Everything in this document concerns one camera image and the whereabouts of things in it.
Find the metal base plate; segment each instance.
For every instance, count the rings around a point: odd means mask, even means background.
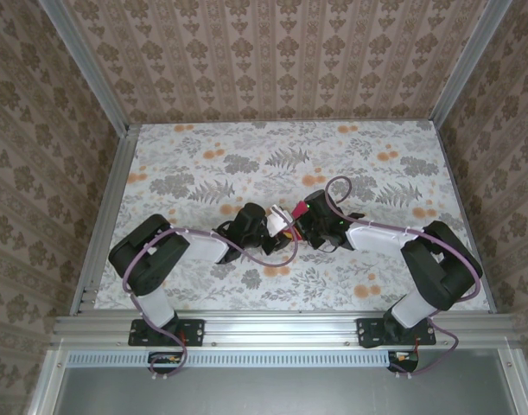
[[[407,335],[407,341],[393,342],[385,338],[385,324],[382,318],[359,318],[356,320],[358,342],[362,348],[377,346],[433,346],[436,344],[435,331],[427,320],[419,322]]]
[[[178,346],[176,342],[165,335],[155,335],[144,320],[133,320],[127,343],[130,346]],[[181,319],[177,323],[174,334],[179,337],[186,346],[200,347],[204,341],[204,320]]]

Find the patterned table surface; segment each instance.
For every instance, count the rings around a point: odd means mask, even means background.
[[[144,125],[111,246],[155,213],[209,230],[248,201],[292,210],[337,175],[353,180],[340,205],[345,212],[412,227],[443,220],[469,246],[427,121]],[[338,198],[346,190],[337,182],[331,193]],[[291,249],[266,258],[281,262]],[[385,255],[301,245],[296,261],[279,269],[244,258],[229,265],[180,261],[164,286],[178,310],[386,310],[414,285],[404,263]],[[95,308],[133,308],[109,263]],[[455,309],[488,310],[484,291]]]

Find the aluminum frame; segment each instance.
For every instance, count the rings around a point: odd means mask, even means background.
[[[82,302],[87,301],[82,298],[84,293],[94,290],[94,288],[87,287],[98,288],[100,285],[140,131],[141,125],[132,125],[127,131],[127,135],[119,140],[114,163],[111,166],[105,193],[100,204],[99,215],[86,252],[78,287],[73,297],[70,315],[77,314]]]
[[[487,3],[430,114],[429,118],[438,127],[444,124],[511,3],[512,0],[491,0]]]
[[[106,79],[97,62],[96,55],[84,40],[81,30],[76,27],[72,14],[61,0],[40,0],[58,34],[73,57],[83,77],[100,103],[119,137],[127,132],[128,116],[119,104],[116,89]]]
[[[234,312],[183,311],[184,318],[206,320],[205,345],[198,350],[362,350],[355,320],[378,317],[372,312]],[[52,413],[74,350],[123,351],[131,321],[139,318],[134,310],[92,310],[78,316],[59,317],[49,345],[29,415]],[[456,334],[459,348],[495,349],[504,365],[504,374],[519,415],[528,414],[528,368],[512,329],[511,317],[481,312],[453,312],[435,317],[436,323]],[[453,340],[437,333],[436,346],[447,349]],[[177,350],[178,348],[135,348],[137,350]],[[383,347],[377,349],[397,349]]]

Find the damask wallpaper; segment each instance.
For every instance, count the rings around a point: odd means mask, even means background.
[[[528,359],[528,1],[514,0],[441,128],[500,311]]]
[[[487,0],[65,0],[130,123],[427,118]]]
[[[0,414],[69,311],[117,140],[40,5],[0,0]]]

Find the purple cable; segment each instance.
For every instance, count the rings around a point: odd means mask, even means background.
[[[292,226],[292,223],[289,222],[289,220],[281,213],[279,212],[277,209],[275,209],[274,207],[272,208],[273,211],[279,215],[279,217],[284,220],[284,222],[287,224],[287,226],[289,227],[289,230],[291,232],[292,235],[296,235],[296,232],[295,232],[295,229],[293,228]],[[141,260],[141,258],[144,256],[144,254],[146,254],[149,249],[151,247],[153,247],[154,245],[156,245],[160,240],[162,240],[163,238],[169,236],[169,235],[172,235],[174,233],[192,233],[194,235],[201,235],[201,236],[209,236],[211,238],[215,238],[215,239],[218,239],[218,240],[221,240],[222,242],[225,242],[226,244],[228,244],[229,246],[232,246],[233,248],[235,248],[237,251],[239,251],[240,253],[242,253],[243,255],[245,255],[248,259],[251,259],[252,261],[254,261],[255,263],[257,264],[260,264],[260,265],[263,265],[263,266],[269,266],[269,267],[273,267],[273,268],[277,268],[277,267],[280,267],[280,266],[285,266],[287,264],[290,264],[294,258],[296,257],[296,254],[298,253],[298,239],[297,238],[294,238],[294,242],[295,242],[295,246],[294,246],[294,249],[293,249],[293,252],[292,252],[292,255],[290,255],[290,258],[287,259],[286,261],[283,261],[282,263],[280,264],[267,264],[266,262],[260,260],[260,259],[257,259],[257,258],[254,258],[252,255],[250,255],[250,253],[248,253],[247,251],[245,251],[243,248],[241,248],[240,246],[238,246],[237,244],[231,242],[229,239],[227,238],[224,238],[223,236],[219,235],[218,233],[216,232],[207,232],[207,231],[199,231],[199,230],[196,230],[196,229],[187,229],[187,228],[184,228],[184,227],[172,227],[166,231],[163,231],[162,233],[159,233],[157,234],[156,237],[154,237],[153,240],[151,240],[148,244],[146,244],[143,249],[135,256],[135,258],[130,262],[129,266],[127,267],[127,269],[125,270],[125,273],[124,273],[124,277],[122,279],[122,288],[123,290],[130,294],[130,298],[131,298],[131,301],[133,302],[133,304],[135,305],[135,308],[137,308],[137,310],[139,310],[141,312],[141,316],[143,317],[143,320],[147,323],[147,325],[157,331],[158,333],[161,333],[167,337],[169,337],[171,340],[173,340],[174,342],[176,342],[182,349],[182,352],[183,352],[183,356],[182,356],[182,359],[181,361],[179,362],[179,365],[177,365],[177,367],[175,368],[175,370],[173,372],[171,372],[169,375],[170,376],[173,376],[174,374],[177,374],[177,372],[179,372],[179,370],[185,366],[185,363],[187,362],[187,357],[188,357],[188,351],[187,351],[187,347],[185,346],[185,343],[183,343],[176,335],[174,335],[173,333],[170,333],[168,332],[167,330],[164,330],[164,329],[161,329],[159,328],[158,326],[156,326],[144,313],[143,313],[143,309],[141,308],[141,304],[139,304],[139,302],[137,301],[137,297],[135,297],[135,295],[131,292],[129,286],[127,285],[127,281],[129,280],[129,277],[131,275],[131,272],[133,271],[133,268],[135,268],[135,266],[138,264],[138,262]],[[157,357],[150,363],[150,371],[153,373],[153,374],[156,374],[156,372],[154,372],[154,362],[156,361],[156,359],[158,359]]]
[[[429,324],[435,328],[437,331],[440,331],[441,333],[444,333],[445,335],[449,335],[450,337],[452,337],[454,339],[454,344],[452,345],[451,348],[449,348],[448,350],[446,350],[445,353],[443,353],[438,359],[436,359],[435,361],[433,361],[430,365],[428,365],[427,367],[424,367],[423,369],[419,369],[419,370],[416,370],[415,372],[413,373],[409,373],[407,372],[406,370],[404,370],[402,367],[400,367],[399,365],[397,365],[396,363],[391,363],[391,366],[392,367],[395,367],[396,369],[398,369],[400,372],[402,372],[403,374],[406,374],[408,378],[410,378],[411,376],[417,376],[419,374],[426,374],[429,370],[431,370],[433,367],[435,367],[436,365],[438,365],[441,361],[443,361],[444,359],[446,359],[448,356],[450,356],[452,354],[452,352],[454,352],[455,348],[457,348],[458,344],[460,344],[460,339],[457,338],[457,335],[455,335],[454,333],[450,333],[449,331],[439,327],[438,325],[436,325],[432,318],[428,318],[429,320]]]
[[[327,183],[327,186],[325,186],[325,200],[329,206],[329,208],[335,212],[336,214],[338,214],[342,219],[344,220],[348,220],[348,221],[351,221],[351,222],[355,222],[355,223],[359,223],[361,225],[366,225],[368,227],[378,227],[378,228],[382,228],[382,229],[387,229],[389,231],[397,231],[397,232],[404,232],[404,233],[411,233],[413,235],[417,235],[421,238],[425,238],[425,239],[428,239],[430,240],[432,243],[434,244],[437,244],[439,245],[440,247],[444,248],[446,251],[450,252],[452,255],[454,255],[456,258],[458,258],[465,266],[466,268],[469,270],[469,272],[471,272],[471,275],[473,276],[473,280],[474,280],[474,291],[469,294],[468,296],[465,296],[465,297],[462,297],[460,298],[457,303],[460,303],[462,301],[467,301],[467,300],[470,300],[472,298],[475,298],[479,295],[479,292],[480,292],[480,277],[479,277],[479,274],[477,273],[477,271],[473,268],[473,266],[471,265],[471,263],[463,256],[461,255],[459,252],[457,252],[452,246],[448,245],[446,242],[438,239],[438,238],[435,238],[434,236],[431,236],[431,235],[428,235],[427,233],[425,232],[420,232],[420,231],[417,231],[415,229],[409,229],[409,228],[403,228],[403,227],[395,227],[393,225],[385,225],[385,224],[382,224],[382,223],[374,223],[374,222],[370,222],[370,221],[367,221],[367,220],[357,220],[357,219],[354,219],[354,218],[351,218],[350,216],[345,216],[342,212],[339,211],[339,209],[337,209],[333,202],[331,201],[331,197],[329,196],[329,187],[331,186],[331,184],[333,184],[334,182],[338,181],[338,180],[344,180],[348,183],[348,191],[347,193],[339,200],[337,201],[337,203],[340,203],[342,201],[344,201],[349,195],[350,195],[350,192],[352,191],[352,181],[347,177],[347,176],[336,176],[336,177],[333,177],[328,183]],[[429,317],[428,317],[428,320],[429,320],[429,323],[430,325],[436,329],[437,331],[440,331],[441,333],[445,334],[445,335],[449,335],[450,337],[452,337],[454,339],[454,344],[452,345],[451,348],[449,348],[445,353],[443,353],[438,359],[436,359],[435,361],[433,361],[430,365],[428,365],[427,367],[424,367],[423,369],[419,369],[417,370],[416,372],[413,372],[413,373],[408,373],[406,372],[405,370],[403,370],[399,365],[396,365],[394,363],[391,363],[391,366],[395,367],[396,369],[400,370],[401,372],[405,373],[408,375],[408,377],[411,376],[415,376],[415,375],[419,375],[419,374],[425,374],[427,373],[430,369],[432,369],[433,367],[435,367],[436,365],[438,365],[441,361],[443,361],[445,358],[447,358],[449,355],[452,354],[452,352],[454,352],[455,348],[457,348],[458,344],[460,343],[460,340],[457,338],[457,336],[453,333],[450,333],[449,331],[445,330],[445,329],[441,329],[440,327],[438,327],[433,321],[432,321],[432,316],[435,316],[436,314],[438,314],[440,312],[440,310],[437,310],[435,311],[434,313],[432,313]]]

